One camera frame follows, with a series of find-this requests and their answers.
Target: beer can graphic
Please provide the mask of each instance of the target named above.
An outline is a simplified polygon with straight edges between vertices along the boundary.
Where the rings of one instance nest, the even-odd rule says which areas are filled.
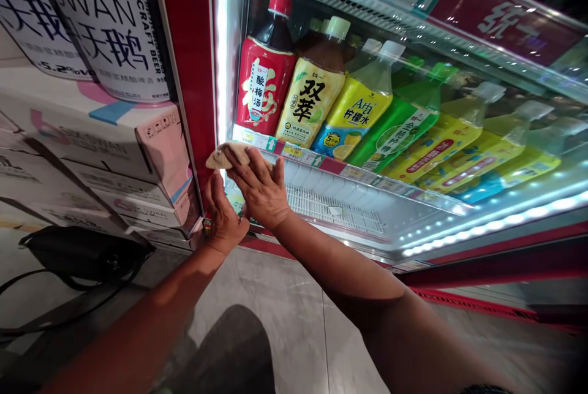
[[[92,80],[65,26],[49,0],[0,0],[0,23],[41,71],[74,80]]]
[[[140,103],[170,93],[147,0],[55,0],[72,34],[113,97]]]

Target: black bag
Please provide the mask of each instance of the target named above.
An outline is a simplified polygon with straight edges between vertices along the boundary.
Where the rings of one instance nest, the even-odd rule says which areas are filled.
[[[122,281],[110,296],[84,313],[64,322],[39,328],[0,328],[0,335],[4,336],[36,333],[80,320],[111,300],[130,284],[143,262],[154,251],[152,247],[142,246],[132,240],[93,232],[81,227],[46,227],[25,236],[19,244],[26,246],[45,268],[29,271],[11,279],[0,286],[0,295],[15,282],[38,273],[53,273],[77,291],[89,291],[102,284],[120,282],[129,273],[130,276]],[[73,278],[97,281],[98,285],[80,284]]]

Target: hand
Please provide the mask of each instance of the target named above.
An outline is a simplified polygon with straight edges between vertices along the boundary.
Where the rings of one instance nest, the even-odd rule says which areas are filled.
[[[204,194],[213,214],[212,229],[206,244],[226,256],[247,234],[249,218],[247,216],[239,218],[235,213],[225,195],[222,177],[218,170],[214,171]]]
[[[233,166],[227,175],[243,192],[249,214],[268,230],[274,230],[286,217],[293,214],[286,199],[284,159],[278,158],[273,177],[262,154],[254,147],[247,148],[249,165],[241,165],[231,149],[225,149]]]

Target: bottle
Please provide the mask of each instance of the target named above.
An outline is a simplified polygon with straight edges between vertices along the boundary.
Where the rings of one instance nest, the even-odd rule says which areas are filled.
[[[308,32],[304,37],[301,37],[294,46],[297,56],[301,56],[305,51],[312,48],[323,38],[323,33],[320,32],[321,28],[322,22],[317,18],[311,18]]]
[[[392,86],[398,89],[418,81],[421,78],[423,64],[424,59],[417,56],[409,57],[406,63],[392,74]]]
[[[405,47],[387,41],[374,62],[349,74],[312,150],[343,161],[392,103],[390,68]]]
[[[375,39],[368,39],[363,47],[357,51],[355,58],[345,64],[345,75],[363,68],[375,60],[375,56],[382,47],[382,42]]]
[[[561,117],[548,127],[530,131],[527,146],[519,156],[458,187],[450,195],[474,204],[551,172],[562,162],[565,139],[585,129],[588,129],[588,123]]]
[[[269,0],[269,19],[241,49],[237,120],[240,126],[274,135],[296,56],[288,30],[292,0]]]
[[[360,45],[361,37],[357,34],[351,34],[343,47],[343,63],[347,63],[355,58],[355,53]]]
[[[439,118],[440,86],[458,68],[437,63],[427,78],[394,90],[392,106],[347,158],[349,164],[380,173]]]
[[[3,0],[0,23],[39,70],[91,81],[88,69],[49,0]]]
[[[512,114],[484,120],[484,129],[473,143],[416,180],[421,188],[449,193],[472,178],[483,175],[520,155],[527,144],[531,121],[553,110],[534,100],[520,105]]]
[[[412,183],[466,147],[482,133],[486,106],[500,99],[506,88],[484,81],[466,97],[441,105],[435,123],[382,172]]]
[[[170,99],[167,74],[153,23],[152,0],[55,0],[107,93],[121,100]]]
[[[276,137],[309,148],[345,83],[341,42],[350,23],[333,16],[325,37],[296,62]]]

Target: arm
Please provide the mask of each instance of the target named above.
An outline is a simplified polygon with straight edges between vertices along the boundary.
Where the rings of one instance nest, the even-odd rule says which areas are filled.
[[[247,153],[248,166],[226,155],[234,166],[228,175],[243,191],[248,212],[274,233],[358,327],[391,392],[449,394],[473,384],[509,387],[390,272],[290,209],[282,158],[271,176],[256,149]]]
[[[206,197],[213,230],[205,245],[95,339],[42,394],[149,392],[196,302],[249,230],[249,221],[229,204],[218,172]]]

